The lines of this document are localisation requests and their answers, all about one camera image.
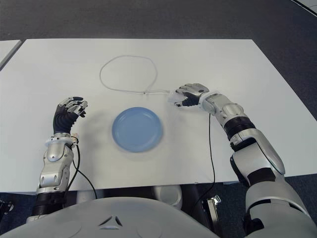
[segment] metal bracket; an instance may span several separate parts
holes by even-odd
[[[222,231],[219,224],[218,214],[217,214],[217,205],[221,203],[221,199],[218,195],[215,195],[214,197],[207,199],[209,213],[212,221],[212,227],[213,232],[218,235],[219,237],[222,237]]]

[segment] white table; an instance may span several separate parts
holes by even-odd
[[[20,44],[20,40],[0,41],[0,68]]]
[[[317,123],[252,40],[27,40],[0,73],[1,191],[35,190],[56,105],[70,95],[89,103],[87,117],[72,132],[80,136],[81,171],[97,189],[212,182],[208,114],[175,108],[164,94],[104,88],[99,70],[118,55],[150,57],[158,68],[152,89],[199,82],[222,92],[267,136],[287,176],[317,172]],[[130,90],[144,90],[153,75],[148,62],[134,61],[118,61],[103,72],[109,86]],[[135,106],[154,111],[163,124],[160,144],[143,153],[123,151],[111,136],[115,117]],[[211,141],[216,181],[237,180],[232,150],[215,118]],[[90,187],[78,176],[72,189]]]

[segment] robot forearm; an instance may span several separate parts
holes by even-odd
[[[235,151],[230,158],[231,166],[239,181],[249,187],[244,216],[247,235],[269,237],[274,231],[286,237],[291,236],[288,232],[315,237],[315,224],[299,195],[284,179],[282,160],[243,108],[222,94],[206,93],[199,103],[217,118],[226,132]]]
[[[48,149],[43,156],[36,203],[27,222],[63,208],[74,158],[70,130],[79,116],[84,117],[87,102],[82,100],[81,97],[69,97],[57,106],[53,119],[54,135],[46,142]]]

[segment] blue plate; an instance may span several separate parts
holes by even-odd
[[[114,120],[112,136],[127,151],[146,151],[159,143],[162,125],[158,116],[149,109],[129,108]]]

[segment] robot finger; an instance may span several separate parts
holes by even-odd
[[[196,90],[192,86],[181,86],[180,89],[183,89],[186,93],[196,93]]]
[[[64,99],[63,101],[61,101],[59,103],[59,106],[62,107],[62,106],[67,105],[71,101],[81,101],[81,100],[83,100],[82,97],[68,97],[68,98]]]
[[[80,105],[76,105],[74,107],[76,108],[73,112],[80,116],[81,114],[84,113],[85,108],[88,107],[88,103],[87,101],[83,101]]]
[[[66,107],[66,109],[69,109],[69,108],[71,108],[72,106],[74,106],[74,105],[79,105],[79,104],[81,104],[82,103],[82,101],[70,101],[65,107]]]

